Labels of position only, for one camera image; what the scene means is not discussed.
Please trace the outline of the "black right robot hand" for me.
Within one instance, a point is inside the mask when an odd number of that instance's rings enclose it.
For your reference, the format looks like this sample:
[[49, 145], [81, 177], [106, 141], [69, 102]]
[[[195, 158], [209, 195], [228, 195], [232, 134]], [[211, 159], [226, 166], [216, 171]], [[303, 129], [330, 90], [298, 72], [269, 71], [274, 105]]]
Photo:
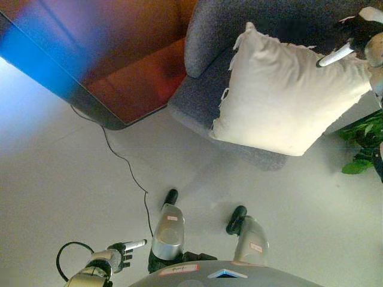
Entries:
[[353, 52], [362, 54], [374, 67], [382, 66], [382, 11], [374, 7], [364, 7], [356, 16], [337, 22], [346, 32], [346, 43], [331, 54], [317, 61], [317, 67], [325, 67], [347, 57]]

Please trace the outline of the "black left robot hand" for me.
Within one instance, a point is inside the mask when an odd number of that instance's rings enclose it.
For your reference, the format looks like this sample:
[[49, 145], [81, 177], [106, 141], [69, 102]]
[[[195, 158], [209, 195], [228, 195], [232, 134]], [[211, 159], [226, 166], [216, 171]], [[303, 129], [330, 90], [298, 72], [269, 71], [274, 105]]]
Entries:
[[130, 267], [133, 258], [132, 252], [147, 244], [147, 239], [130, 242], [118, 242], [107, 248], [111, 252], [111, 268], [113, 273], [119, 273], [123, 269]]

